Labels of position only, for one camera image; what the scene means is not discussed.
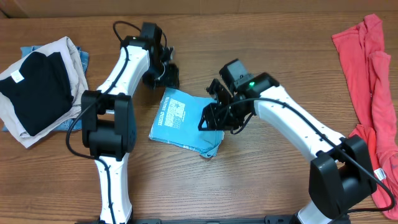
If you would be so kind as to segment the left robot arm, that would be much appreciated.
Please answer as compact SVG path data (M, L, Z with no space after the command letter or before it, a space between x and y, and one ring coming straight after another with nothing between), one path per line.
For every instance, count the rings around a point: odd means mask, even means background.
M155 23L145 22L138 36L120 38L120 56L108 78L95 91L81 96L83 145L90 150L101 187L98 223L130 223L127 163L136 143L132 97L139 82L151 89L178 88L174 49Z

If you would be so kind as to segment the light blue printed t-shirt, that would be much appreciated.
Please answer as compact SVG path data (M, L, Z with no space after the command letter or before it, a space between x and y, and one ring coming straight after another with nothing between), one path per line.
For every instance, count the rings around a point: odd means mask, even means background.
M224 132L198 129L204 107L214 102L212 98L166 88L149 138L198 152L204 158L215 157L224 139Z

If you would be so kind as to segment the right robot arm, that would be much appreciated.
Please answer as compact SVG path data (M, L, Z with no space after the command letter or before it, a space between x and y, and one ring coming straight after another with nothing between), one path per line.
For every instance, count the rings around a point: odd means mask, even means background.
M377 189L368 146L359 136L344 137L299 106L264 72L249 73L239 59L227 63L206 91L200 131L240 133L252 116L275 127L310 164L310 203L294 215L268 216L267 223L350 223L351 208Z

